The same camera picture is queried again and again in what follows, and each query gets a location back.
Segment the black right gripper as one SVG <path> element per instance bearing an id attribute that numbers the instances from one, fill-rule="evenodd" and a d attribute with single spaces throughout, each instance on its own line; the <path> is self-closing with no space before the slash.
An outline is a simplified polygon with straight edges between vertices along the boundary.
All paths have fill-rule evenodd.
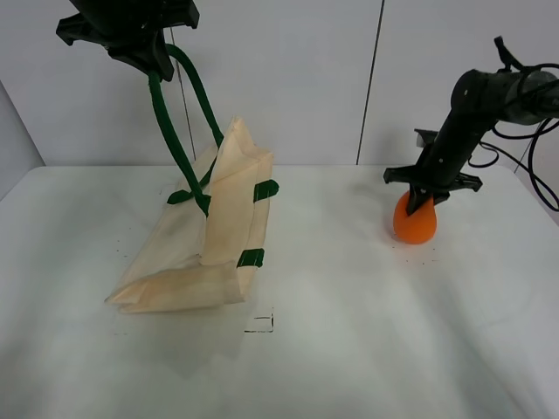
<path id="1" fill-rule="evenodd" d="M 413 215 L 433 195 L 438 205 L 449 199 L 449 193 L 459 189 L 480 190 L 483 185 L 478 176 L 461 172 L 480 144 L 483 134 L 448 134 L 438 131 L 415 129 L 417 145 L 423 149 L 415 164 L 387 168 L 383 173 L 385 183 L 401 182 L 410 185 L 406 213 Z"/>

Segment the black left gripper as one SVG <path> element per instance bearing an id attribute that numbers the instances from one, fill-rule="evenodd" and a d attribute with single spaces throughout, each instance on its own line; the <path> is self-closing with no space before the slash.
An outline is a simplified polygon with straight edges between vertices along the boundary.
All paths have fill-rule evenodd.
<path id="1" fill-rule="evenodd" d="M 185 25 L 197 28 L 200 13 L 192 1 L 73 1 L 78 13 L 59 20 L 56 34 L 67 44 L 86 41 L 103 46 L 108 55 L 160 79 L 171 81 L 174 67 L 163 30 Z"/>

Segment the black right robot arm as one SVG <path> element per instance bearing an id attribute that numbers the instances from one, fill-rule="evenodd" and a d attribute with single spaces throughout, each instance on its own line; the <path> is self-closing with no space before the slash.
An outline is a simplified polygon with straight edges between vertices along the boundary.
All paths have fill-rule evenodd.
<path id="1" fill-rule="evenodd" d="M 479 177 L 461 172 L 483 136 L 500 121 L 522 126 L 558 117 L 558 78 L 532 72 L 464 73 L 453 88 L 451 110 L 438 131 L 418 129 L 423 149 L 415 164 L 388 168 L 385 182 L 410 185 L 405 211 L 414 214 L 432 200 L 439 204 L 454 190 L 477 192 Z"/>

